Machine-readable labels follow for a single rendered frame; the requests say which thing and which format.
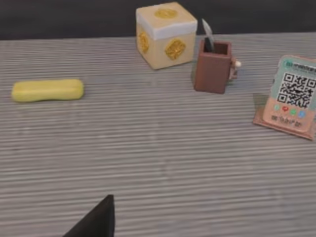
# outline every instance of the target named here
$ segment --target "gold emblem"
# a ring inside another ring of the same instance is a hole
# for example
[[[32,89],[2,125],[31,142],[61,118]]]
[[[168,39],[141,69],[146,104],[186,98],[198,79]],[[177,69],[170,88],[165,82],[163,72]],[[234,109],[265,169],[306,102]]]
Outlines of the gold emblem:
[[[186,45],[179,39],[173,39],[164,52],[171,60],[176,60],[186,49]]]
[[[155,12],[155,16],[162,19],[171,19],[171,18],[176,17],[177,15],[178,15],[178,12],[170,8],[159,8]]]
[[[143,53],[147,53],[149,49],[148,36],[146,32],[141,32],[138,36],[140,47],[142,48]]]

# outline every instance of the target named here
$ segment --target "yellow pencil case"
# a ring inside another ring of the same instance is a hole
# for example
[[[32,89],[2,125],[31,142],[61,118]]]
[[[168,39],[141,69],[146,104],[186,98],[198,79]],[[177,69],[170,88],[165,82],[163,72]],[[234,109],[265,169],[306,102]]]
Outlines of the yellow pencil case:
[[[16,102],[76,100],[83,96],[83,87],[79,79],[20,81],[14,84],[11,96]]]

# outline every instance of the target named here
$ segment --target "dark background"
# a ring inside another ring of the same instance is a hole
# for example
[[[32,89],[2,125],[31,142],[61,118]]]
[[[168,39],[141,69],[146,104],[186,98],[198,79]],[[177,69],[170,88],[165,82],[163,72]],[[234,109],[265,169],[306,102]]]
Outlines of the dark background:
[[[134,36],[135,9],[163,2],[170,0],[0,0],[0,40]],[[316,0],[178,2],[215,34],[316,31]]]

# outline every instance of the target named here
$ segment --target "gray wooden tabletop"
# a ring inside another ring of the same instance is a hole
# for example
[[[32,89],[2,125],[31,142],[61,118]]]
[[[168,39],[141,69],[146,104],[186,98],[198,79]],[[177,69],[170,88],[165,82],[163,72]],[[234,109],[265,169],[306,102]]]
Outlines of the gray wooden tabletop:
[[[192,63],[152,71],[134,38],[0,42],[1,237],[59,237],[107,194],[117,237],[315,237],[314,142],[252,124],[279,58],[316,34],[217,36],[243,63],[224,95]],[[77,101],[17,104],[14,82],[79,77]]]

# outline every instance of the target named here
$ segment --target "qr code sign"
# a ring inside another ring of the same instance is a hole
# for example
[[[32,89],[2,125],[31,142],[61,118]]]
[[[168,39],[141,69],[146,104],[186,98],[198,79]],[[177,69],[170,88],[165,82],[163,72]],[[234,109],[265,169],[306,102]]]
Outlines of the qr code sign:
[[[277,100],[307,109],[313,98],[315,88],[315,79],[285,73]]]

